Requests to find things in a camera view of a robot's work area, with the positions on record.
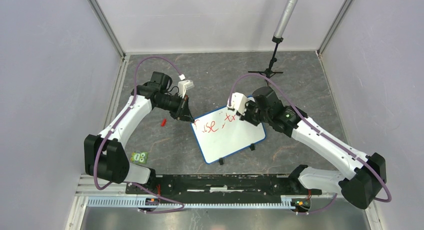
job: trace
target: small whiteboard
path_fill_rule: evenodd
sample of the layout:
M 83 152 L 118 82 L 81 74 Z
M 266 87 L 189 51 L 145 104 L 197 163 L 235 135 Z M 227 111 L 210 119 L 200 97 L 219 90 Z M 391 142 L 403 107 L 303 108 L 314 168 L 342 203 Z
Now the small whiteboard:
M 191 124 L 204 161 L 208 164 L 265 139 L 263 124 L 240 121 L 226 106 L 209 112 Z

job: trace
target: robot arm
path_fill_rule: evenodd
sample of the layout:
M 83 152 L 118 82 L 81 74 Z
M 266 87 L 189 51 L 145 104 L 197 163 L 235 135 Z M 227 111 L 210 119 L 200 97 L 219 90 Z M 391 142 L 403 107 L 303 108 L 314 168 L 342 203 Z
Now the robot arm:
M 137 86 L 134 104 L 132 104 L 134 99 L 134 92 L 132 92 L 125 107 L 108 127 L 97 136 L 87 136 L 84 141 L 85 172 L 87 174 L 93 175 L 96 153 L 108 132 L 112 132 L 106 140 L 98 161 L 98 177 L 115 183 L 129 181 L 143 184 L 148 181 L 151 170 L 129 163 L 124 151 L 129 137 L 141 120 L 154 107 L 158 107 L 169 111 L 173 119 L 194 122 L 189 110 L 189 97 L 185 94 L 186 90 L 194 87 L 193 82 L 190 80 L 180 81 L 178 94 L 175 95 L 168 93 L 171 84 L 172 79 L 168 75 L 153 72 L 149 82 Z M 116 129 L 112 129 L 118 120 L 120 120 L 119 125 Z
M 282 104 L 271 87 L 257 89 L 254 91 L 253 97 L 255 101 L 250 101 L 241 93 L 233 93 L 231 102 L 228 103 L 227 107 L 236 110 L 240 120 L 245 120 L 253 125 L 267 123 L 275 131 L 302 142 L 338 169 L 338 171 L 319 170 L 300 165 L 291 173 L 292 178 L 297 179 L 307 189 L 341 193 L 346 200 L 356 207 L 361 209 L 368 207 L 382 186 L 357 158 L 368 163 L 385 182 L 386 162 L 382 156 L 377 153 L 368 156 L 366 153 L 348 146 L 325 131 L 298 108 L 309 123 L 320 129 L 320 133 L 315 132 L 302 121 L 291 106 Z M 322 137 L 322 133 L 350 149 L 356 155 L 356 158 L 352 158 L 340 147 Z

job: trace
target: green sticker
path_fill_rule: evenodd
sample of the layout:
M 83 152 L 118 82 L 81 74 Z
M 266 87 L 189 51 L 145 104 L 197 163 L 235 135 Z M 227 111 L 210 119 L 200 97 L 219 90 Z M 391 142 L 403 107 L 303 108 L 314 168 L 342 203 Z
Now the green sticker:
M 130 160 L 134 163 L 147 163 L 147 157 L 148 157 L 147 152 L 135 151 L 135 152 L 131 153 L 131 159 Z

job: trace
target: tripod base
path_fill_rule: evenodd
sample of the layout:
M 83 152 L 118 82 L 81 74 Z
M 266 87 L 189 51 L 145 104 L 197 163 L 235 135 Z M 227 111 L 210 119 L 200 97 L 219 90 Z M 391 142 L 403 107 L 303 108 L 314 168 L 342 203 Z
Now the tripod base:
M 268 79 L 270 79 L 271 77 L 275 76 L 276 74 L 282 74 L 283 73 L 282 71 L 276 71 L 276 72 L 274 72 L 274 71 L 268 70 L 268 69 L 266 69 L 265 71 L 248 71 L 248 72 L 249 73 L 258 73 L 258 74 L 261 74 L 261 75 L 267 77 Z M 265 80 L 265 82 L 266 82 L 266 85 L 267 86 L 270 86 L 270 83 L 267 80 Z

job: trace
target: speckled floor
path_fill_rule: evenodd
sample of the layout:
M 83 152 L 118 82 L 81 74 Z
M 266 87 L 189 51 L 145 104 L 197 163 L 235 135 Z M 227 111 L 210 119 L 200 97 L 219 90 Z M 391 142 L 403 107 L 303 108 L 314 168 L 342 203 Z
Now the speckled floor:
M 236 78 L 247 71 L 264 70 L 272 52 L 197 53 L 163 55 L 176 63 L 195 88 L 189 90 L 190 110 L 193 117 L 200 116 L 226 104 L 230 88 Z M 118 111 L 122 109 L 133 87 L 134 70 L 146 55 L 133 55 L 129 59 Z M 330 94 L 326 77 L 315 52 L 278 52 L 274 71 L 284 71 L 272 80 L 277 83 L 302 110 L 328 132 L 345 140 L 340 119 Z M 165 61 L 150 59 L 142 64 L 137 81 L 148 81 L 153 71 L 164 72 L 178 82 L 175 70 Z M 236 91 L 251 94 L 265 82 L 259 78 L 246 78 Z M 162 120 L 167 124 L 161 127 Z M 313 150 L 275 132 L 266 125 L 266 140 L 256 145 L 255 151 L 245 149 L 225 158 L 225 164 L 206 164 L 187 122 L 173 120 L 169 113 L 154 109 L 136 128 L 125 151 L 148 152 L 144 166 L 159 174 L 194 173 L 290 173 L 299 164 L 320 169 L 333 166 Z

